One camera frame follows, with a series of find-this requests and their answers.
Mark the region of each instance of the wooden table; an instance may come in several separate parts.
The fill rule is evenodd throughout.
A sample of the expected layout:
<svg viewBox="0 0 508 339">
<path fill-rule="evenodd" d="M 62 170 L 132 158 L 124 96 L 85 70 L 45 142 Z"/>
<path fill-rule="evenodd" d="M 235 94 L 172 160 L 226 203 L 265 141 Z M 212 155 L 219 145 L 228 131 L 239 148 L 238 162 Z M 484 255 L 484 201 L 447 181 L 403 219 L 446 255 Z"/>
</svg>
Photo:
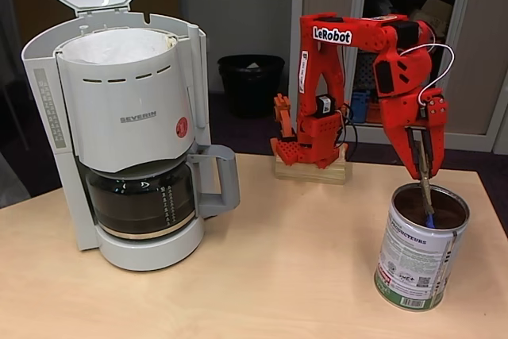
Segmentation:
<svg viewBox="0 0 508 339">
<path fill-rule="evenodd" d="M 508 241 L 474 172 L 434 182 L 471 225 L 444 300 L 413 313 L 381 298 L 375 270 L 401 167 L 355 164 L 345 186 L 276 180 L 273 158 L 238 156 L 242 201 L 202 244 L 157 272 L 76 249 L 61 190 L 0 210 L 1 338 L 508 337 Z"/>
</svg>

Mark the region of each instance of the coffee maker base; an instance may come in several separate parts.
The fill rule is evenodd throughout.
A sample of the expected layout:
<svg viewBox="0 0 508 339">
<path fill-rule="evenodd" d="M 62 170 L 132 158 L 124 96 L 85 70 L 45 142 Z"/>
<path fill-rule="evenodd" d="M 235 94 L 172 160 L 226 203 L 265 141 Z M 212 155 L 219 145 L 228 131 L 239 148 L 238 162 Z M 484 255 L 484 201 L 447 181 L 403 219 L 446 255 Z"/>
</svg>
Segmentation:
<svg viewBox="0 0 508 339">
<path fill-rule="evenodd" d="M 123 240 L 98 225 L 95 228 L 104 258 L 119 268 L 144 272 L 166 268 L 189 256 L 203 238 L 205 222 L 196 218 L 181 231 L 150 241 Z"/>
</svg>

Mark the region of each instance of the wooden block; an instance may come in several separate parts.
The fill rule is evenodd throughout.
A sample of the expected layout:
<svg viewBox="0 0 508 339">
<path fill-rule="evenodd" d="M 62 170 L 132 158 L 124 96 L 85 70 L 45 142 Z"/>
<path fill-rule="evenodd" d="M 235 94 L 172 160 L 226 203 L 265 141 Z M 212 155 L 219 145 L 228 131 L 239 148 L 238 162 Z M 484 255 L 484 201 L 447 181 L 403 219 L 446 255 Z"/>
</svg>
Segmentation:
<svg viewBox="0 0 508 339">
<path fill-rule="evenodd" d="M 345 184 L 352 177 L 352 163 L 346 162 L 346 147 L 341 148 L 338 159 L 327 168 L 315 164 L 295 163 L 287 166 L 279 156 L 274 158 L 274 174 L 277 179 L 301 180 L 303 182 Z"/>
</svg>

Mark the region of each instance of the coffee maker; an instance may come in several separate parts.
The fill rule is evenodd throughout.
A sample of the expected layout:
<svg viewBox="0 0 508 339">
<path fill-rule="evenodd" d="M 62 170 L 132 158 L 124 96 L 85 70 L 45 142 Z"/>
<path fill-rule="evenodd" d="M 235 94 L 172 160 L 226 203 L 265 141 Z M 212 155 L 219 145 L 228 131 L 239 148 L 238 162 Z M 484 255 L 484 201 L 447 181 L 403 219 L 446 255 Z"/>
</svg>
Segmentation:
<svg viewBox="0 0 508 339">
<path fill-rule="evenodd" d="M 78 248 L 119 268 L 165 268 L 198 247 L 205 218 L 240 202 L 234 152 L 210 144 L 206 35 L 146 21 L 131 0 L 60 1 L 76 18 L 22 59 Z"/>
</svg>

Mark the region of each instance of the qr code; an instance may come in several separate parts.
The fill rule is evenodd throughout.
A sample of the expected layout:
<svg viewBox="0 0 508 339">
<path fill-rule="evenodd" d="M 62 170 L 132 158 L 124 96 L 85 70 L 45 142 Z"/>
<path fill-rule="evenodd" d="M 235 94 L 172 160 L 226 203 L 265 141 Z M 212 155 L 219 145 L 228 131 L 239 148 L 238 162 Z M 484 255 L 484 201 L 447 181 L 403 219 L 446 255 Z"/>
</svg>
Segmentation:
<svg viewBox="0 0 508 339">
<path fill-rule="evenodd" d="M 416 287 L 429 287 L 430 277 L 420 277 L 418 278 L 418 283 Z"/>
</svg>

